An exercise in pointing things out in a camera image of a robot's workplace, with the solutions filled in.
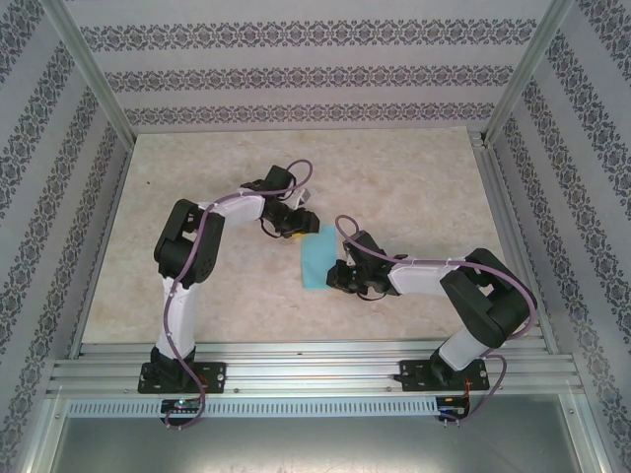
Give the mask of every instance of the purple cable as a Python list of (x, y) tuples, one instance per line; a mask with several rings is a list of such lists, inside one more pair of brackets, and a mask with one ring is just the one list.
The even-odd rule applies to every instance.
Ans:
[[(371, 249), (367, 248), (366, 246), (363, 246), (363, 245), (359, 244), (354, 239), (351, 239), (351, 237), (349, 235), (347, 235), (342, 230), (342, 228), (340, 226), (339, 222), (342, 219), (343, 220), (348, 220), (350, 223), (352, 223), (355, 226), (355, 233), (359, 232), (360, 229), (359, 229), (359, 224), (352, 217), (349, 217), (348, 215), (338, 215), (335, 218), (335, 227), (340, 232), (340, 234), (344, 237), (344, 240), (347, 241), (348, 243), (352, 244), (356, 248), (359, 248), (360, 250), (364, 251), (365, 253), (368, 253), (368, 254), (370, 254), (372, 256), (376, 256), (377, 258), (380, 258), (380, 259), (382, 259), (384, 261), (388, 261), (388, 262), (394, 263), (394, 264), (398, 264), (398, 263), (418, 264), (420, 266), (441, 266), (441, 265), (465, 266), (465, 267), (468, 267), (468, 268), (477, 269), (478, 271), (485, 271), (485, 272), (490, 273), (490, 274), (492, 274), (494, 276), (497, 276), (498, 278), (503, 279), (504, 281), (508, 282), (511, 286), (513, 286), (515, 289), (517, 289), (520, 292), (522, 297), (524, 297), (524, 299), (526, 300), (526, 303), (527, 303), (528, 309), (529, 309), (529, 317), (528, 317), (528, 322), (527, 322), (526, 326), (522, 330), (520, 330), (519, 332), (516, 332), (516, 333), (512, 334), (511, 336), (509, 336), (508, 339), (509, 340), (515, 340), (516, 338), (520, 338), (526, 332), (528, 332), (532, 328), (532, 326), (534, 325), (534, 322), (536, 321), (536, 308), (534, 307), (534, 301), (532, 300), (532, 298), (530, 297), (530, 294), (527, 292), (527, 290), (524, 288), (524, 286), (522, 286), (516, 279), (512, 278), (508, 274), (505, 274), (502, 271), (498, 271), (497, 269), (491, 268), (491, 267), (486, 266), (484, 264), (470, 263), (468, 261), (442, 260), (442, 259), (395, 259), (395, 258), (390, 258), (389, 256), (385, 256), (385, 255), (383, 255), (381, 253), (377, 253), (376, 251), (372, 251)], [(470, 419), (473, 414), (476, 414), (476, 413), (478, 413), (480, 411), (480, 409), (488, 402), (488, 400), (493, 396), (493, 394), (495, 394), (495, 391), (497, 391), (499, 389), (500, 384), (502, 383), (502, 381), (504, 380), (504, 376), (506, 375), (506, 370), (508, 368), (508, 364), (506, 362), (506, 359), (502, 355), (497, 355), (497, 354), (496, 355), (489, 355), (489, 353), (491, 353), (492, 351), (493, 351), (492, 348), (487, 350), (486, 352), (484, 352), (482, 354), (482, 357), (500, 359), (502, 361), (502, 366), (503, 366), (502, 367), (502, 372), (500, 372), (500, 377), (498, 377), (497, 382), (495, 383), (493, 388), (490, 390), (490, 392), (486, 395), (484, 400), (482, 400), (482, 402), (475, 409), (475, 411), (473, 411), (471, 414), (469, 414), (465, 419)], [(443, 414), (442, 413), (442, 415), (445, 416), (445, 417), (452, 417), (454, 420), (458, 421), (458, 419), (456, 419), (454, 416), (450, 416), (449, 414)]]
[(186, 275), (186, 273), (192, 266), (193, 261), (195, 260), (195, 256), (197, 254), (197, 248), (199, 248), (199, 243), (201, 242), (201, 236), (204, 233), (204, 227), (206, 225), (206, 220), (208, 219), (208, 214), (210, 213), (212, 209), (217, 207), (222, 202), (226, 202), (227, 200), (234, 199), (236, 197), (250, 196), (250, 195), (261, 195), (261, 196), (281, 195), (281, 194), (286, 194), (287, 192), (294, 191), (296, 189), (301, 188), (303, 185), (305, 185), (309, 181), (309, 179), (312, 178), (312, 174), (314, 173), (314, 165), (309, 160), (295, 160), (287, 166), (287, 170), (290, 170), (293, 166), (298, 165), (298, 164), (305, 164), (309, 167), (309, 172), (307, 173), (307, 177), (305, 177), (303, 181), (293, 186), (287, 187), (286, 189), (281, 189), (281, 190), (235, 192), (233, 194), (226, 195), (224, 197), (217, 199), (215, 202), (213, 202), (208, 207), (206, 207), (204, 209), (204, 212), (201, 215), (201, 220), (199, 221), (199, 230), (197, 231), (197, 235), (195, 236), (193, 247), (190, 250), (190, 253), (188, 254), (188, 258), (186, 259), (186, 262), (184, 263), (184, 267), (181, 269), (177, 277), (174, 279), (174, 283), (171, 285), (171, 289), (169, 290), (169, 296), (167, 297), (167, 303), (165, 304), (165, 311), (163, 312), (163, 325), (165, 327), (165, 335), (167, 336), (167, 342), (169, 343), (171, 350), (174, 352), (174, 355), (177, 361), (181, 364), (184, 370), (190, 375), (190, 377), (192, 377), (193, 381), (195, 381), (195, 384), (197, 384), (197, 387), (199, 388), (199, 397), (201, 401), (201, 406), (199, 407), (199, 410), (197, 411), (197, 414), (195, 415), (195, 417), (193, 417), (190, 421), (188, 421), (186, 424), (183, 424), (181, 426), (174, 426), (169, 423), (169, 417), (173, 413), (173, 411), (169, 411), (167, 415), (165, 416), (165, 425), (167, 426), (167, 429), (177, 429), (179, 431), (181, 431), (182, 429), (187, 429), (195, 425), (197, 422), (199, 422), (199, 420), (201, 419), (201, 416), (206, 410), (206, 390), (204, 389), (204, 385), (202, 384), (197, 374), (194, 373), (194, 371), (186, 364), (184, 359), (181, 357), (181, 355), (179, 354), (179, 351), (177, 350), (177, 347), (175, 346), (173, 338), (171, 337), (171, 330), (169, 330), (169, 308), (171, 307), (171, 302), (175, 295), (175, 289), (177, 288), (177, 284)]
[(500, 376), (497, 378), (497, 381), (495, 381), (495, 384), (493, 384), (493, 387), (491, 388), (489, 393), (486, 396), (484, 396), (484, 399), (482, 399), (482, 402), (480, 402), (477, 405), (475, 410), (473, 412), (469, 413), (469, 415), (466, 416), (464, 419), (459, 419), (456, 416), (453, 416), (451, 414), (447, 414), (445, 412), (441, 412), (441, 416), (447, 417), (447, 418), (451, 419), (453, 422), (456, 422), (457, 424), (464, 424), (465, 422), (468, 422), (472, 417), (474, 417), (477, 414), (479, 414), (479, 412), (482, 410), (484, 405), (489, 401), (489, 399), (491, 399), (493, 394), (495, 394), (495, 391), (497, 391), (500, 388), (500, 385), (502, 384), (502, 381), (504, 380), (504, 376), (506, 376), (506, 370), (509, 367), (508, 363), (506, 361), (506, 358), (504, 358), (502, 355), (498, 355), (498, 354), (495, 354), (495, 355), (483, 355), (483, 356), (485, 356), (486, 358), (495, 358), (495, 359), (500, 360), (502, 362), (502, 371), (500, 372)]

